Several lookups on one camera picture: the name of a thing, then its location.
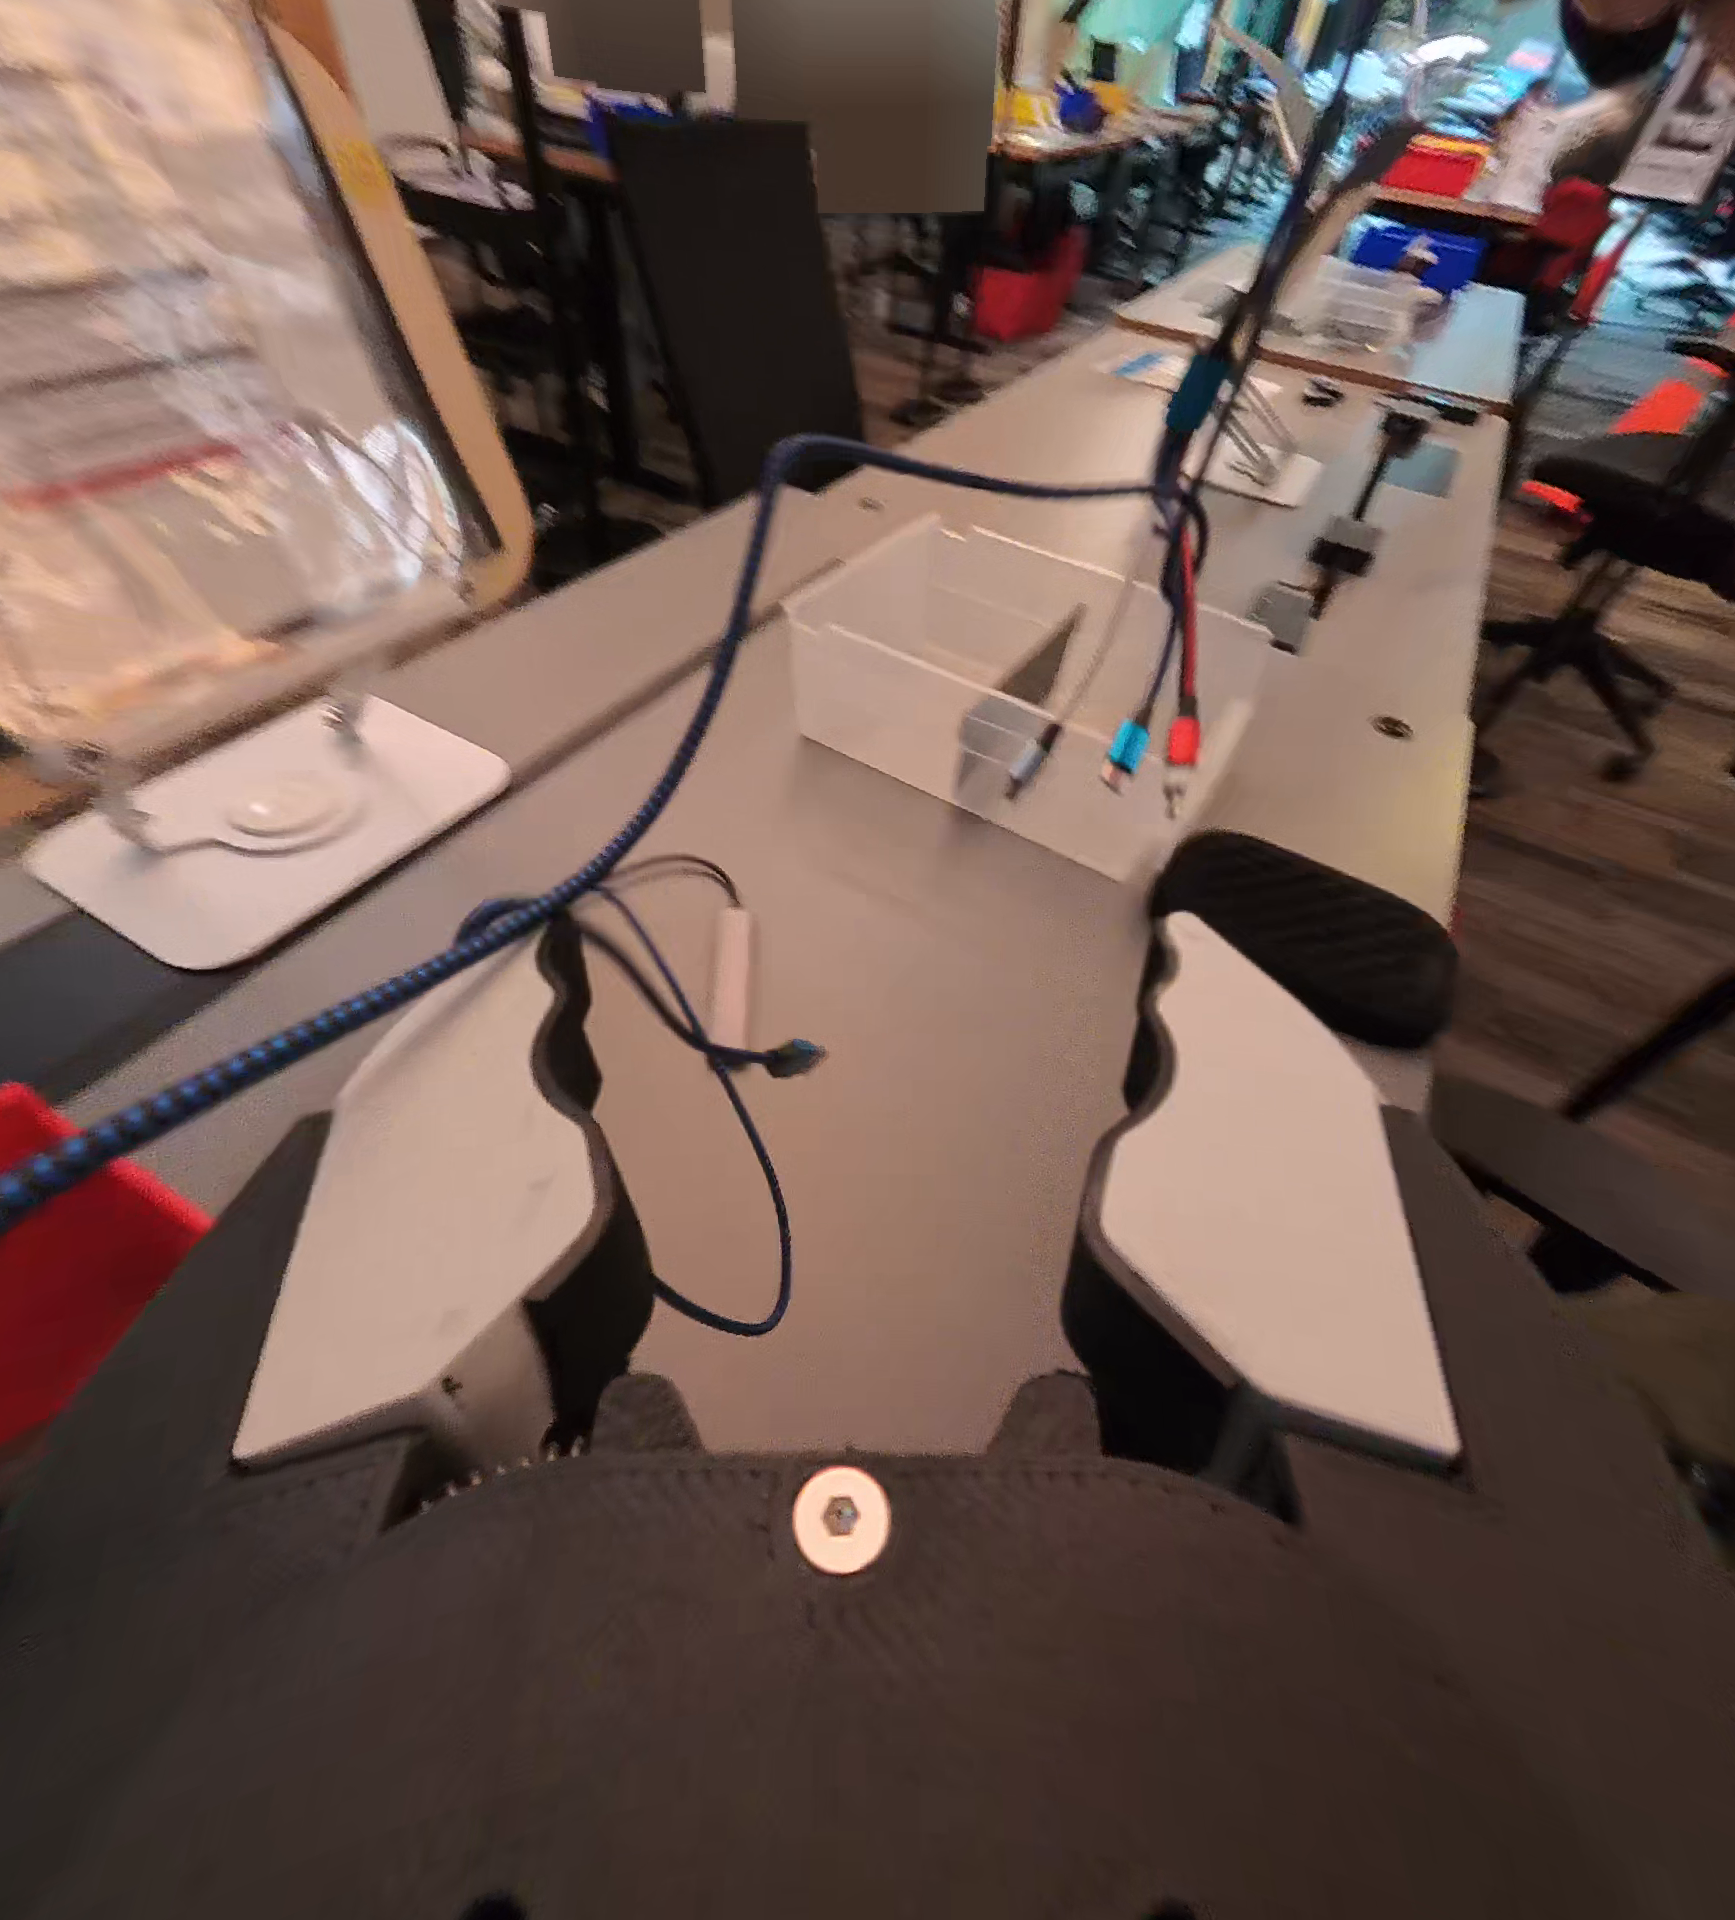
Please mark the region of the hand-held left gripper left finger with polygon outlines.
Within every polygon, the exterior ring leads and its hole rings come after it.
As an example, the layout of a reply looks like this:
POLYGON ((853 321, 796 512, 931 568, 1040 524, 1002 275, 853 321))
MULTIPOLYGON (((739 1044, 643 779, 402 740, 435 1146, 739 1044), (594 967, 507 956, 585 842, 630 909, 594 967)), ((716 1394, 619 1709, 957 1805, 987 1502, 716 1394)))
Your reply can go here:
POLYGON ((231 1443, 276 1466, 414 1435, 448 1466, 582 1451, 656 1312, 555 920, 407 1011, 341 1085, 231 1443))

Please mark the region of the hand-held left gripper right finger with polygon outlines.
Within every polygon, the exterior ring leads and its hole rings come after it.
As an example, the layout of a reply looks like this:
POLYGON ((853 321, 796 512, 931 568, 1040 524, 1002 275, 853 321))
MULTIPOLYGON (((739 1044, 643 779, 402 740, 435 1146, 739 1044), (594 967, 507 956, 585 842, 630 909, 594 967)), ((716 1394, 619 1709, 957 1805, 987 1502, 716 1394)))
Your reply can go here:
POLYGON ((1155 924, 1126 1113, 1094 1146, 1068 1342, 1114 1454, 1250 1481, 1287 1436, 1447 1475, 1463 1431, 1355 1056, 1193 913, 1155 924))

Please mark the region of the red plastic bin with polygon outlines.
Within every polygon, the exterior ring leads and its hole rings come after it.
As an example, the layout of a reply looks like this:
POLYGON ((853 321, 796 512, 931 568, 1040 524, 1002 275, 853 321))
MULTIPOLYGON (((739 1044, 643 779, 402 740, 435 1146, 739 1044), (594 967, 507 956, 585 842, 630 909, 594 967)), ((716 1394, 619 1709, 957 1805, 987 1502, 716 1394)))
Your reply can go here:
POLYGON ((1384 191, 1466 200, 1493 160, 1493 144, 1484 138, 1418 133, 1402 156, 1385 168, 1384 191))
POLYGON ((211 1225, 124 1162, 0 1239, 0 1510, 53 1421, 211 1225))

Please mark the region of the clear plastic bin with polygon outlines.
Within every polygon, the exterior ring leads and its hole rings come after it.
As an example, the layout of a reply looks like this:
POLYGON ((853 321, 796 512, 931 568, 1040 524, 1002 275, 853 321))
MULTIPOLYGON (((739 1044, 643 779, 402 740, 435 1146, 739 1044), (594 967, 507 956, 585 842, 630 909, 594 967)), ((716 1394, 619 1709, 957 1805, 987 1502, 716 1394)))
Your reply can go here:
POLYGON ((1102 764, 1167 632, 1151 580, 920 515, 783 616, 810 742, 1115 881, 1151 876, 1207 813, 1291 667, 1261 625, 1204 611, 1197 761, 1164 768, 1163 691, 1143 767, 1111 787, 1102 764))
POLYGON ((1301 340, 1396 355, 1447 313, 1447 295, 1400 271, 1338 256, 1305 265, 1278 299, 1278 325, 1301 340))

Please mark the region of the dark USB hub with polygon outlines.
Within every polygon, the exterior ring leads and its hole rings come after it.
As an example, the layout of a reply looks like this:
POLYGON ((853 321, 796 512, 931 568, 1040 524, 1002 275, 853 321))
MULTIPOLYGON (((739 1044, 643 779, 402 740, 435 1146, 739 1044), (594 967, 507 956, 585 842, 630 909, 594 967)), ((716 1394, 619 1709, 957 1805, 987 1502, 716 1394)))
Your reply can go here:
POLYGON ((1280 651, 1298 654, 1335 595, 1376 571, 1385 539, 1385 530, 1376 521, 1376 500, 1391 476, 1391 466, 1404 463, 1424 445, 1429 423, 1428 400, 1389 397, 1379 418, 1376 449, 1349 511, 1338 511, 1321 524, 1293 577, 1261 588, 1250 618, 1265 629, 1280 651))

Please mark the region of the white tablet stand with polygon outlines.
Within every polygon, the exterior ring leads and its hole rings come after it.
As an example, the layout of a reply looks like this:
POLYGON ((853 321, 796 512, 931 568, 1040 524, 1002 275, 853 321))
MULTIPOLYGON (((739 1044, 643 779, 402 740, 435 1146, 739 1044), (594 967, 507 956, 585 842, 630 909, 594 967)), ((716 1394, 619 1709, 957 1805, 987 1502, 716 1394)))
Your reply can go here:
POLYGON ((1298 426, 1283 408, 1283 384, 1248 374, 1219 434, 1204 434, 1207 489, 1280 511, 1305 504, 1321 461, 1305 453, 1298 426))
POLYGON ((510 764, 376 695, 324 697, 106 783, 25 871, 166 967, 261 956, 497 802, 510 764))

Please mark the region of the black office chair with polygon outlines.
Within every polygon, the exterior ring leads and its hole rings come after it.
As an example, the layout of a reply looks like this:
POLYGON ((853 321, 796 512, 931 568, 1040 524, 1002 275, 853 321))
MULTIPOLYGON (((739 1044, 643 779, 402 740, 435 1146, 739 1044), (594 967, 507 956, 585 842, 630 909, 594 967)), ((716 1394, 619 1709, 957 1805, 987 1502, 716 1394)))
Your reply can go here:
POLYGON ((1602 779, 1627 783, 1646 771, 1657 753, 1654 716, 1672 701, 1675 684, 1605 628, 1638 575, 1694 583, 1735 606, 1735 346, 1677 337, 1670 348, 1714 374, 1688 426, 1572 441, 1533 466, 1538 482, 1576 500, 1579 527, 1556 561, 1583 571, 1583 580, 1559 611, 1486 618, 1480 629, 1482 644, 1512 651, 1515 665, 1477 693, 1473 802, 1500 790, 1493 727, 1530 686, 1559 673, 1574 673, 1623 740, 1605 761, 1602 779))

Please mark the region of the wood-framed instruction board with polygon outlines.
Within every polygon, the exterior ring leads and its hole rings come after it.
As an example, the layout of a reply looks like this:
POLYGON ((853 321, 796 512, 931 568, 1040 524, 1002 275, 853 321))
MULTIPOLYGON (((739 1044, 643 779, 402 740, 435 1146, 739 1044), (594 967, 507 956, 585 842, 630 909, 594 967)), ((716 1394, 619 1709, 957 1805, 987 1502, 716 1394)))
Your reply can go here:
POLYGON ((532 511, 285 3, 0 3, 0 828, 507 601, 532 511))

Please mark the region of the red storage crate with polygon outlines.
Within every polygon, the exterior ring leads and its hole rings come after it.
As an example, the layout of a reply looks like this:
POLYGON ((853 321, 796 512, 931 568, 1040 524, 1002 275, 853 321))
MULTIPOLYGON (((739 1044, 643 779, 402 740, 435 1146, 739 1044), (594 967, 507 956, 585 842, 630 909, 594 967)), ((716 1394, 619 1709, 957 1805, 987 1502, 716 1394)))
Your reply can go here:
POLYGON ((1014 343, 1046 336, 1070 309, 1088 250, 1091 226, 1084 224, 1070 226, 1046 256, 1025 268, 980 265, 968 295, 975 337, 1014 343))

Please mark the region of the blue plastic bin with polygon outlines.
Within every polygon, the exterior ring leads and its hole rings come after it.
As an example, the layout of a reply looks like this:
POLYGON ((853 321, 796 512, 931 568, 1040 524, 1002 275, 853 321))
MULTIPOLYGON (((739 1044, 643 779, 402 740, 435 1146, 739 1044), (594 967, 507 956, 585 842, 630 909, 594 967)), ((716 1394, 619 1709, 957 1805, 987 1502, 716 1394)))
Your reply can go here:
POLYGON ((1411 275, 1439 298, 1466 291, 1490 250, 1486 238, 1400 220, 1366 220, 1344 250, 1344 265, 1376 275, 1411 275))

